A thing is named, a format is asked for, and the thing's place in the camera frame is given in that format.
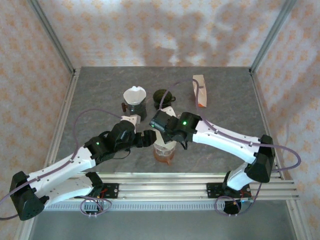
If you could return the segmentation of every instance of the mug handle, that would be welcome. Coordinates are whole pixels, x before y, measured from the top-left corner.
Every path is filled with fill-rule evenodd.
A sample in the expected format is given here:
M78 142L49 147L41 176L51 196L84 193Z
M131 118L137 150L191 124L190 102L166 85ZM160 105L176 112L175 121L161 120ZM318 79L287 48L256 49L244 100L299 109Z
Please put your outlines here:
M124 102L121 103L122 111L125 113L127 111L128 105L126 105Z

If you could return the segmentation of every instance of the gray tabletop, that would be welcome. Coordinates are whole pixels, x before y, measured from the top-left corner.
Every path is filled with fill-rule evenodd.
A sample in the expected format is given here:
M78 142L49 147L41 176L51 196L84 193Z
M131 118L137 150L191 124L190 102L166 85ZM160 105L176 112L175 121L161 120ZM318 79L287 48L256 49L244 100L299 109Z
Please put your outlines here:
M147 117L138 131L155 115L153 93L166 89L178 80L204 75L207 91L207 119L222 128L248 136L261 137L265 129L249 71L245 67L82 67L56 160L70 155L74 148L72 125L77 115L86 109L101 108L119 116L123 92L132 86L146 90ZM177 115L196 113L192 82L173 88L176 101L172 107ZM101 132L111 130L119 120L102 112L86 113L79 119L76 131L83 145ZM189 143L188 150L177 145L172 165L155 160L153 147L132 148L125 159L111 159L94 168L100 173L225 173L238 167L242 160L214 147Z

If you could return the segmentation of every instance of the mug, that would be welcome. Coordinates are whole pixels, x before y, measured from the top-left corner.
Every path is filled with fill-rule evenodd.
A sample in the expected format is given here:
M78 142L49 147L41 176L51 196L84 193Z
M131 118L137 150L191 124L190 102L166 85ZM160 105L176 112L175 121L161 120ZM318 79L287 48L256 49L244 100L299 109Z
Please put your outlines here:
M139 115L141 121L147 117L146 109L146 91L141 86L133 86L123 93L125 103L121 104L122 111L125 113L128 109L129 115Z
M160 107L160 102L161 102L161 99L162 97L164 96L166 92L166 89L159 89L157 91L155 91L155 93L153 94L153 101L154 101L154 107L155 109L159 109ZM166 108L166 107L169 107L171 106L171 103L174 102L176 100L176 97L175 96L172 96L172 93L168 91L168 93L166 94L164 100L163 100L163 103L162 103L162 108Z

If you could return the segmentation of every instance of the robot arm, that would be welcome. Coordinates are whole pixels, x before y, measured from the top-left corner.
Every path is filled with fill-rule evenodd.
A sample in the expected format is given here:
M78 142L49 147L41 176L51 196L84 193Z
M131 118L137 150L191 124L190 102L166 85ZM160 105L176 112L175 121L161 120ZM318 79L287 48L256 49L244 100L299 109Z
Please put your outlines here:
M253 145L253 143L273 144L270 136L263 135L261 138L257 138L241 135L212 124L218 130L213 131L202 121L200 116L190 112L183 112L178 119L163 111L158 111L151 120L150 125L161 132L165 143L177 141L186 143L186 146L188 142L206 144L241 158L245 163L226 174L224 189L226 193L239 191L252 181L261 183L270 181L275 151L270 147ZM247 140L250 144L231 140L220 135L219 131L237 139Z
M111 131L106 131L91 138L80 147L72 159L70 155L53 165L26 175L20 171L12 177L10 191L36 179L10 197L21 220L28 220L38 215L45 206L76 196L96 197L103 184L95 172L88 172L76 180L73 175L112 159L119 151L129 151L132 147L149 147L156 141L153 130L136 132L140 116L123 116ZM61 169L43 176L51 171Z

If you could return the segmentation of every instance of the patterned wallpaper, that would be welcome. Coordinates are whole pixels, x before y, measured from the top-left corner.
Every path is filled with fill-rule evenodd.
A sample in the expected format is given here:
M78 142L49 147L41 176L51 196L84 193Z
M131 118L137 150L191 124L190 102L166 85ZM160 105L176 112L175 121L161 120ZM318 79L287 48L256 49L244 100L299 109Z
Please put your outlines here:
M279 144L299 152L302 164L289 172L307 214L313 238L320 236L320 4L297 1L257 71L264 109ZM285 166L293 155L279 152Z
M285 0L39 0L74 67L250 66Z
M43 167L70 81L26 0L0 4L0 197L12 176ZM10 200L0 216L16 214ZM0 223L0 239L11 240L19 219Z

